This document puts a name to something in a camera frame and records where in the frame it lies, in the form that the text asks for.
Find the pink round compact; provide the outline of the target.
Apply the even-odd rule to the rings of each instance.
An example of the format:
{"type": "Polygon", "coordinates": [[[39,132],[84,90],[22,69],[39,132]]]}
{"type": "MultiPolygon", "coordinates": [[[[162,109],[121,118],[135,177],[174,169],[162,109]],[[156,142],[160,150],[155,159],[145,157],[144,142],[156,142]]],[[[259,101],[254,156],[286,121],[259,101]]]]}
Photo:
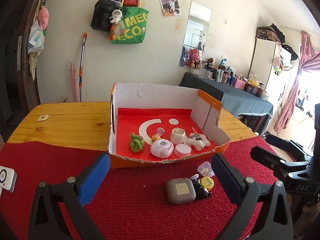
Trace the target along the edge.
{"type": "Polygon", "coordinates": [[[191,147],[186,144],[178,144],[175,146],[174,153],[180,158],[185,158],[191,155],[191,147]]]}

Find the dark wooden door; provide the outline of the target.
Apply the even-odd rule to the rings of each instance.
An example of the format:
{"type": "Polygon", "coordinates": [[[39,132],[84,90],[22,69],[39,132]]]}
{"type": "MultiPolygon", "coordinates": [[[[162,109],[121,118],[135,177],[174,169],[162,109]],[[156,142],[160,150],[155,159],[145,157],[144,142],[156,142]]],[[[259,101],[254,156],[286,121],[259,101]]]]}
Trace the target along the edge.
{"type": "Polygon", "coordinates": [[[14,111],[26,116],[40,104],[29,64],[28,37],[46,0],[1,0],[1,126],[14,111]]]}

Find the pink plush toy on door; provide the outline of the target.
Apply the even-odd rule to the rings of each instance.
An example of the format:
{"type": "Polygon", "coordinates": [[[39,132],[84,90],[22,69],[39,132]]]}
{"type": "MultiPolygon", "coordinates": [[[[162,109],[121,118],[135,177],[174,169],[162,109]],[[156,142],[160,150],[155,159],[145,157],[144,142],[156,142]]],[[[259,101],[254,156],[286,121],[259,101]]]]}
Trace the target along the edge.
{"type": "Polygon", "coordinates": [[[49,11],[45,6],[40,8],[37,20],[39,26],[41,26],[43,30],[46,30],[49,22],[49,11]]]}

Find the clear small plastic box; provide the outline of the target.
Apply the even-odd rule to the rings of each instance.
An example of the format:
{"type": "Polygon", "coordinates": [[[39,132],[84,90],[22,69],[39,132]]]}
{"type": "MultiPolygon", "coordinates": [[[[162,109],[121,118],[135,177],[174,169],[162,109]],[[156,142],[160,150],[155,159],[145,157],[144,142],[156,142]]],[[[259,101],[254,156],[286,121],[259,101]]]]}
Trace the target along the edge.
{"type": "Polygon", "coordinates": [[[198,173],[203,177],[213,177],[215,173],[212,169],[211,163],[208,161],[203,162],[197,168],[198,173]]]}

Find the plastic bag on door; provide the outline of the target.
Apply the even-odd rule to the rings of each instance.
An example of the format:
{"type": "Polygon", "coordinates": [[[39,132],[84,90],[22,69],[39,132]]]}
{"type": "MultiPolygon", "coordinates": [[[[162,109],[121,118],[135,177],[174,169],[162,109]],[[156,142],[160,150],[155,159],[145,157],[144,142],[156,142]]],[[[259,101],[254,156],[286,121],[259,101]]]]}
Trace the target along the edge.
{"type": "Polygon", "coordinates": [[[43,28],[39,25],[38,20],[36,20],[31,26],[28,36],[28,54],[42,51],[44,49],[44,41],[43,28]]]}

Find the wall photo poster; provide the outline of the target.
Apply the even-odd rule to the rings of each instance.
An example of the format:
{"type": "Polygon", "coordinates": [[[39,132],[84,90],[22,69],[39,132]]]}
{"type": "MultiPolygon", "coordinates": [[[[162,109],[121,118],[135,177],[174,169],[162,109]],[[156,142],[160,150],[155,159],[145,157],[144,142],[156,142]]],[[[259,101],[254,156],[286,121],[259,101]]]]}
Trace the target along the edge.
{"type": "Polygon", "coordinates": [[[181,16],[178,0],[159,0],[164,16],[181,16]]]}

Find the orange white cardboard box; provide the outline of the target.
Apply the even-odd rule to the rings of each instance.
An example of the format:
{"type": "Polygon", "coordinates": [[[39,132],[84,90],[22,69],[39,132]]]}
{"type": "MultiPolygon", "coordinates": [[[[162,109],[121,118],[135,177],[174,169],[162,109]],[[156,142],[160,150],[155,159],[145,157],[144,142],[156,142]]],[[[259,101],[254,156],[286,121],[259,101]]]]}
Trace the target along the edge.
{"type": "Polygon", "coordinates": [[[199,89],[115,83],[108,153],[112,168],[209,158],[231,139],[219,126],[222,103],[199,89]]]}

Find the white square device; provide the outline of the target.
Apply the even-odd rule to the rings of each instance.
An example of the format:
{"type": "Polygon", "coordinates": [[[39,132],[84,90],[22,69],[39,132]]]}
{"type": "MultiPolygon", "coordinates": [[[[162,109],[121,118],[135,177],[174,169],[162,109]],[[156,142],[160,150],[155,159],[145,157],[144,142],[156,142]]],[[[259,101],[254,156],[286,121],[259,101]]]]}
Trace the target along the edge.
{"type": "Polygon", "coordinates": [[[0,166],[0,187],[10,193],[14,191],[17,173],[14,169],[0,166]]]}

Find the white glitter cream jar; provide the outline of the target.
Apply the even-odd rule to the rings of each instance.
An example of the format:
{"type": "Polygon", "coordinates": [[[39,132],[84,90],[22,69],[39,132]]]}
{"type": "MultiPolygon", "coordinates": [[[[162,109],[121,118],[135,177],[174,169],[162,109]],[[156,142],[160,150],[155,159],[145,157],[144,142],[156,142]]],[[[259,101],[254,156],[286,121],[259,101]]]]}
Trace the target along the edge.
{"type": "Polygon", "coordinates": [[[185,130],[179,127],[175,127],[171,131],[170,141],[174,145],[182,144],[185,140],[185,130]]]}

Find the white plush keychain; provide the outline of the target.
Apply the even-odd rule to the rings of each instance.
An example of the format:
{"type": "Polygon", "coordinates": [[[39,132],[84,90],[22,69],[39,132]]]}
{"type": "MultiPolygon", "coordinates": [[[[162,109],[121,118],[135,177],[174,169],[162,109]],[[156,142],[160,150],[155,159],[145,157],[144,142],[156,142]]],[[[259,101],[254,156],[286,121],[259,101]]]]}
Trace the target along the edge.
{"type": "Polygon", "coordinates": [[[111,17],[109,18],[110,23],[112,24],[118,24],[123,18],[123,13],[120,9],[116,9],[112,11],[111,17]]]}

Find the wall mirror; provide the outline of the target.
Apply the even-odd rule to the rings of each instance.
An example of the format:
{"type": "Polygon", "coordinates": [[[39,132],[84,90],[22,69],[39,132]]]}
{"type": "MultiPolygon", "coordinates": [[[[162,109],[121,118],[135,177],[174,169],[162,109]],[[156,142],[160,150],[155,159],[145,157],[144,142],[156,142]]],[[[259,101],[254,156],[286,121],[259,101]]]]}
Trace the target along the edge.
{"type": "Polygon", "coordinates": [[[201,64],[204,55],[204,49],[206,48],[211,15],[212,10],[210,8],[195,1],[191,1],[187,27],[185,30],[179,61],[180,67],[190,68],[186,67],[184,62],[187,60],[187,52],[193,48],[199,50],[201,64]]]}

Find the pink hat small figurine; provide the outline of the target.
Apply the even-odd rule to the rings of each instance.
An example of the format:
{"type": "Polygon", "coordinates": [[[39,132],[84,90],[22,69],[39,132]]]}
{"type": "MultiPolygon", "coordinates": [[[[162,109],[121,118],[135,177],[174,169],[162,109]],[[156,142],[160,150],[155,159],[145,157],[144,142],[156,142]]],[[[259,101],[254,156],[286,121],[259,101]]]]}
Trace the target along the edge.
{"type": "Polygon", "coordinates": [[[164,134],[164,129],[161,127],[157,128],[156,133],[151,137],[151,141],[155,142],[156,140],[161,139],[163,134],[164,134]]]}

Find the green tote bag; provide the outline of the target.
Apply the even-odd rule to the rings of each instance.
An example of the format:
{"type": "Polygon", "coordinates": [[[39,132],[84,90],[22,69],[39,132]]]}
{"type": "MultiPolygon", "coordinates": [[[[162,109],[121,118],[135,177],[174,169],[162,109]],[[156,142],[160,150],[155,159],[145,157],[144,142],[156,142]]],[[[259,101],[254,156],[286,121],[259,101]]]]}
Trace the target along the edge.
{"type": "Polygon", "coordinates": [[[122,7],[121,20],[112,23],[109,41],[112,44],[140,44],[146,35],[149,11],[140,7],[122,7]]]}

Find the grey square earbuds case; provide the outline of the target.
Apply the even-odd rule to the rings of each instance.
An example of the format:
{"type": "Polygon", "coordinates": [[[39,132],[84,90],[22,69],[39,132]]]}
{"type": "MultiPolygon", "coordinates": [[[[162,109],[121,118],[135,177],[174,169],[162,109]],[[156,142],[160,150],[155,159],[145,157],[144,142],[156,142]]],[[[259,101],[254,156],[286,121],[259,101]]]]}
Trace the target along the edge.
{"type": "Polygon", "coordinates": [[[196,192],[189,178],[171,179],[167,181],[166,192],[171,204],[184,204],[195,200],[196,192]]]}

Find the yellow round tin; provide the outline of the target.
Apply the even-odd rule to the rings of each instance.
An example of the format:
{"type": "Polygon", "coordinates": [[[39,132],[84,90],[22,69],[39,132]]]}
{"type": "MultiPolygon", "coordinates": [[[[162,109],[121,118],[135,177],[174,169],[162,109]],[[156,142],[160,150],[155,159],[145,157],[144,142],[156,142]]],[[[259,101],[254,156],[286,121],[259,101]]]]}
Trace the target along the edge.
{"type": "Polygon", "coordinates": [[[200,180],[201,186],[208,191],[210,191],[214,187],[214,181],[210,177],[203,177],[200,180]]]}

